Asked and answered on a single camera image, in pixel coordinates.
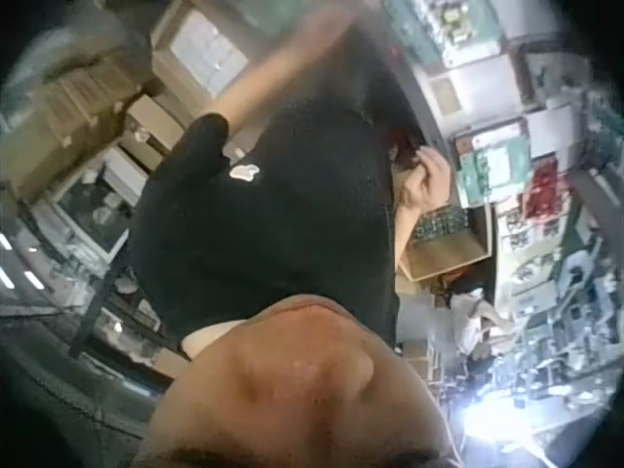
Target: black t-shirt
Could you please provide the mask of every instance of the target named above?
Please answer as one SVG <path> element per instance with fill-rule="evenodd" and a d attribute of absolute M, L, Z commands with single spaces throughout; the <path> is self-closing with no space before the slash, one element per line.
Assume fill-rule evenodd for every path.
<path fill-rule="evenodd" d="M 390 165 L 340 103 L 280 114 L 231 176 L 228 124 L 198 119 L 147 182 L 130 245 L 138 282 L 177 340 L 296 294 L 328 297 L 394 343 Z"/>

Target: man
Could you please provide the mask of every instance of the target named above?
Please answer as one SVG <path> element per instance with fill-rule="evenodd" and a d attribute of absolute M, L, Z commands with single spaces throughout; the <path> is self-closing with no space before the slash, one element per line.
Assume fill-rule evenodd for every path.
<path fill-rule="evenodd" d="M 449 198 L 431 148 L 393 226 L 388 157 L 357 112 L 314 99 L 228 167 L 253 112 L 329 51 L 326 7 L 214 103 L 147 183 L 131 234 L 141 287 L 192 359 L 137 466 L 411 467 L 457 459 L 394 344 L 394 273 L 419 217 Z"/>

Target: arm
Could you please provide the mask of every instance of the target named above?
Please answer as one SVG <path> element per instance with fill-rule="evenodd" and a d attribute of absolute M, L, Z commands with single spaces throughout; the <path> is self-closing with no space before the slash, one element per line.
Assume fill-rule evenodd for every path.
<path fill-rule="evenodd" d="M 352 19 L 346 10 L 332 5 L 305 18 L 284 46 L 232 85 L 207 113 L 222 115 L 230 136 L 236 135 L 259 108 L 331 50 Z"/>
<path fill-rule="evenodd" d="M 395 217 L 395 270 L 410 241 L 411 232 L 422 215 L 443 207 L 450 198 L 450 166 L 435 149 L 422 146 L 416 151 L 418 166 L 401 187 Z"/>

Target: white logo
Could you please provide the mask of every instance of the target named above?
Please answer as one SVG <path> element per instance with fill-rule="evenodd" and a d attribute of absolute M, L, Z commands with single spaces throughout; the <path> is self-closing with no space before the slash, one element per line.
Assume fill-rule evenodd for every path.
<path fill-rule="evenodd" d="M 236 166 L 230 171 L 230 177 L 244 180 L 245 182 L 251 182 L 254 180 L 254 176 L 260 173 L 260 168 L 255 164 L 249 164 L 248 166 Z"/>

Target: bright light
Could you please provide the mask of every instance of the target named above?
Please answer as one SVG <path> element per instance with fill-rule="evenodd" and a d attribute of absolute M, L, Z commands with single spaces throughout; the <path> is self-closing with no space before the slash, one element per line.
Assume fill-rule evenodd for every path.
<path fill-rule="evenodd" d="M 2 281 L 4 286 L 10 290 L 14 290 L 16 288 L 16 285 L 13 284 L 13 281 L 11 281 L 11 278 L 9 278 L 9 275 L 4 272 L 2 267 L 0 267 L 0 281 Z"/>
<path fill-rule="evenodd" d="M 45 286 L 43 286 L 43 283 L 39 281 L 39 278 L 37 278 L 32 271 L 24 271 L 23 274 L 26 275 L 26 278 L 28 278 L 28 281 L 32 283 L 32 286 L 34 286 L 36 289 L 38 290 L 45 289 Z"/>
<path fill-rule="evenodd" d="M 594 400 L 594 394 L 592 392 L 581 392 L 578 394 L 578 398 L 581 400 Z"/>
<path fill-rule="evenodd" d="M 569 385 L 554 385 L 548 389 L 548 394 L 557 397 L 566 397 L 572 391 Z"/>
<path fill-rule="evenodd" d="M 464 430 L 471 437 L 487 441 L 518 442 L 530 437 L 530 424 L 512 399 L 488 400 L 464 412 Z"/>
<path fill-rule="evenodd" d="M 0 233 L 0 244 L 2 244 L 2 247 L 4 247 L 7 251 L 13 250 L 13 247 L 11 247 L 11 243 L 9 243 L 9 239 L 7 239 L 7 236 L 2 233 Z"/>

